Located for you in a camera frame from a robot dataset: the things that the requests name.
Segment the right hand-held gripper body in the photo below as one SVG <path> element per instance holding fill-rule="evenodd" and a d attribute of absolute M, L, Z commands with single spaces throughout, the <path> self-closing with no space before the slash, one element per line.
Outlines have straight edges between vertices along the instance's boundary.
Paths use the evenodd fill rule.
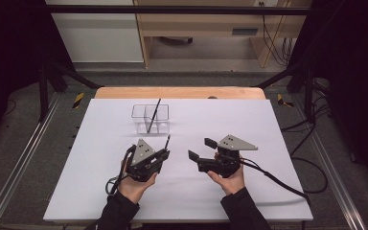
<path fill-rule="evenodd" d="M 196 162 L 200 172 L 207 173 L 208 171 L 215 172 L 220 176 L 227 178 L 241 166 L 241 150 L 257 150 L 258 148 L 238 138 L 228 134 L 223 139 L 217 142 L 218 155 L 214 159 L 200 158 Z"/>

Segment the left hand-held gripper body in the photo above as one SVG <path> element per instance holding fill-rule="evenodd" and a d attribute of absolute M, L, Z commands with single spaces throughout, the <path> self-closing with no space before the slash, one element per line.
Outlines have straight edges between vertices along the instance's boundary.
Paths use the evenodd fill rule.
<path fill-rule="evenodd" d="M 139 139 L 133 154 L 128 158 L 126 173 L 140 182 L 146 182 L 154 173 L 160 173 L 164 161 L 156 163 L 155 153 L 144 139 Z"/>

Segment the clear plastic organizer box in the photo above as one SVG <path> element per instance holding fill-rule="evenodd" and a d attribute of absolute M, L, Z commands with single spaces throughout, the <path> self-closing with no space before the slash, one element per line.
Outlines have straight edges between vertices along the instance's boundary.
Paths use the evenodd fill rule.
<path fill-rule="evenodd" d="M 151 127 L 147 129 L 156 104 L 135 104 L 132 108 L 131 118 L 138 134 L 168 134 L 170 132 L 170 108 L 167 104 L 160 104 Z"/>

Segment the person's right hand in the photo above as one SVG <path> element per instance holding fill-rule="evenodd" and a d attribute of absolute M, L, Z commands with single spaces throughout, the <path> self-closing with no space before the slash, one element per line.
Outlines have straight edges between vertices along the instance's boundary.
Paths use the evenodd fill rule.
<path fill-rule="evenodd" d="M 243 166 L 240 166 L 235 173 L 227 178 L 221 177 L 219 174 L 212 171 L 208 171 L 207 174 L 214 182 L 220 185 L 227 196 L 234 195 L 245 187 Z"/>

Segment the person's left hand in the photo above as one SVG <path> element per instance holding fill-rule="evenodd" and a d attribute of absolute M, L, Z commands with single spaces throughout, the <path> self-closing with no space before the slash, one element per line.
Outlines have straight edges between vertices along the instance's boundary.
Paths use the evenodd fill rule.
<path fill-rule="evenodd" d="M 155 172 L 146 182 L 135 181 L 130 176 L 127 176 L 120 182 L 118 192 L 132 203 L 137 204 L 146 189 L 155 183 L 157 175 L 158 173 Z"/>

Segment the white table cover board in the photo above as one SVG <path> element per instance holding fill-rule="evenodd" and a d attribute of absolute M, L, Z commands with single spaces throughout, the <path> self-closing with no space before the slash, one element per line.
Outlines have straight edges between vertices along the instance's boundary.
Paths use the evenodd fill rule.
<path fill-rule="evenodd" d="M 227 219 L 220 200 L 224 193 L 200 172 L 188 150 L 210 158 L 205 138 L 219 141 L 232 134 L 255 145 L 243 157 L 256 162 L 246 168 L 245 182 L 257 207 L 270 221 L 312 218 L 302 186 L 291 163 L 272 105 L 268 100 L 171 99 L 169 159 L 153 186 L 145 191 L 137 222 L 207 222 Z M 131 118 L 135 100 L 94 99 L 44 215 L 48 221 L 71 223 L 98 219 L 106 204 L 105 184 L 120 169 L 127 149 L 140 134 Z M 167 135 L 146 136 L 155 150 Z"/>

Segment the wooden table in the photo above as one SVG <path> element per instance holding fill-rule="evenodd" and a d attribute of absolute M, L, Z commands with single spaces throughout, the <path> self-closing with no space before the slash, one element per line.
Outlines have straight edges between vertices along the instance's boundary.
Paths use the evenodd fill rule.
<path fill-rule="evenodd" d="M 258 87 L 238 86 L 118 86 L 101 87 L 95 99 L 247 99 L 265 100 Z"/>

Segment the yellow black floor tape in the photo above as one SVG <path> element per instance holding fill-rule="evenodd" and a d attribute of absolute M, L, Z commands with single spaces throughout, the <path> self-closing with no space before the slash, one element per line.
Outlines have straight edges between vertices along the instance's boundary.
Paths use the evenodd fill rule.
<path fill-rule="evenodd" d="M 281 94 L 277 94 L 277 102 L 279 105 L 284 105 L 287 107 L 294 107 L 294 103 L 285 102 Z"/>
<path fill-rule="evenodd" d="M 83 97 L 84 97 L 84 93 L 83 92 L 79 93 L 72 105 L 72 108 L 78 108 L 81 104 L 81 100 L 83 99 Z"/>

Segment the black metal stand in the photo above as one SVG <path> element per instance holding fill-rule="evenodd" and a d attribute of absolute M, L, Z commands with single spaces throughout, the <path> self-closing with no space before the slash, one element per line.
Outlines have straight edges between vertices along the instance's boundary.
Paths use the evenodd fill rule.
<path fill-rule="evenodd" d="M 101 86 L 95 82 L 86 79 L 78 74 L 75 70 L 66 68 L 56 62 L 43 63 L 38 72 L 39 78 L 39 99 L 40 99 L 40 117 L 42 122 L 49 113 L 49 99 L 48 99 L 48 84 L 51 84 L 56 92 L 64 92 L 67 89 L 67 84 L 63 79 L 64 76 L 71 77 L 73 80 L 82 83 L 83 85 L 99 89 Z"/>
<path fill-rule="evenodd" d="M 312 108 L 312 91 L 313 91 L 313 72 L 308 64 L 298 62 L 287 67 L 284 71 L 276 74 L 274 77 L 257 84 L 258 88 L 265 89 L 271 84 L 291 76 L 291 80 L 287 85 L 287 91 L 290 93 L 297 92 L 304 86 L 304 115 L 310 123 L 314 120 Z"/>

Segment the wooden desk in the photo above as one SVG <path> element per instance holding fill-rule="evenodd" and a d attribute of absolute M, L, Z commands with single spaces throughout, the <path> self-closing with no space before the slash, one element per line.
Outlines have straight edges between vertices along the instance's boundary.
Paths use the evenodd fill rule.
<path fill-rule="evenodd" d="M 208 6 L 208 7 L 278 7 L 308 8 L 313 0 L 132 0 L 136 6 Z M 137 15 L 145 58 L 150 57 L 153 37 L 230 37 L 250 39 L 259 65 L 265 68 L 275 54 L 281 38 L 296 39 L 304 15 L 235 15 L 235 14 L 143 14 Z M 232 35 L 234 28 L 258 28 L 256 35 Z"/>

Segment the white cabinet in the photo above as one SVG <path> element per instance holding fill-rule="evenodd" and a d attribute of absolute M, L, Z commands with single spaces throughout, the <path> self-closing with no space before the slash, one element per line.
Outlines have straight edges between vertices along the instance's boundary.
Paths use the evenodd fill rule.
<path fill-rule="evenodd" d="M 53 13 L 74 63 L 143 62 L 133 13 Z"/>

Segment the dark curtain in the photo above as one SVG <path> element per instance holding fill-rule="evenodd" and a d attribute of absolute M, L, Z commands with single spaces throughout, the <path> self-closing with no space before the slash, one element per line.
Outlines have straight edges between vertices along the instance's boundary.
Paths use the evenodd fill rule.
<path fill-rule="evenodd" d="M 39 11 L 45 0 L 0 0 L 0 122 L 9 95 L 38 81 L 45 60 L 73 63 L 53 16 Z"/>
<path fill-rule="evenodd" d="M 331 84 L 331 104 L 357 157 L 368 168 L 368 0 L 313 0 L 321 14 L 306 18 L 299 55 L 327 22 L 314 46 L 311 70 Z"/>

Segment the aluminium floor rail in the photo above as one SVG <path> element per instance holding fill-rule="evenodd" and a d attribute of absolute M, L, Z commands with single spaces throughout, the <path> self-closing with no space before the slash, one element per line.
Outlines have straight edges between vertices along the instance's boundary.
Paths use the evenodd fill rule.
<path fill-rule="evenodd" d="M 5 184 L 0 191 L 0 218 L 5 212 L 14 191 L 16 190 L 24 172 L 26 171 L 31 159 L 33 158 L 35 151 L 44 135 L 48 125 L 50 124 L 53 115 L 55 114 L 58 103 L 62 97 L 61 93 L 54 93 L 49 103 L 47 115 L 41 122 L 38 122 L 32 136 L 29 138 L 27 145 L 22 150 L 16 164 L 11 170 L 10 175 L 5 180 Z"/>
<path fill-rule="evenodd" d="M 335 199 L 341 209 L 341 212 L 346 219 L 351 230 L 366 230 L 365 223 L 357 210 L 357 207 L 349 194 L 342 177 L 337 172 L 335 164 L 332 162 L 332 154 L 328 151 L 325 142 L 316 130 L 319 127 L 319 120 L 322 115 L 330 112 L 326 104 L 316 105 L 312 103 L 312 117 L 316 121 L 314 125 L 308 125 L 310 135 L 308 139 L 313 147 L 313 152 L 318 158 L 320 169 L 324 172 L 328 179 L 328 187 L 332 189 Z"/>

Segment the black frame crossbar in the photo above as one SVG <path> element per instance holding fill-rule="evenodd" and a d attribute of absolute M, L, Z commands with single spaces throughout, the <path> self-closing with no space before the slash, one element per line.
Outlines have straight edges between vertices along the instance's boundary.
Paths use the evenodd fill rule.
<path fill-rule="evenodd" d="M 311 8 L 207 7 L 207 6 L 99 6 L 47 5 L 52 13 L 143 13 L 143 14 L 238 14 L 238 15 L 308 15 Z"/>

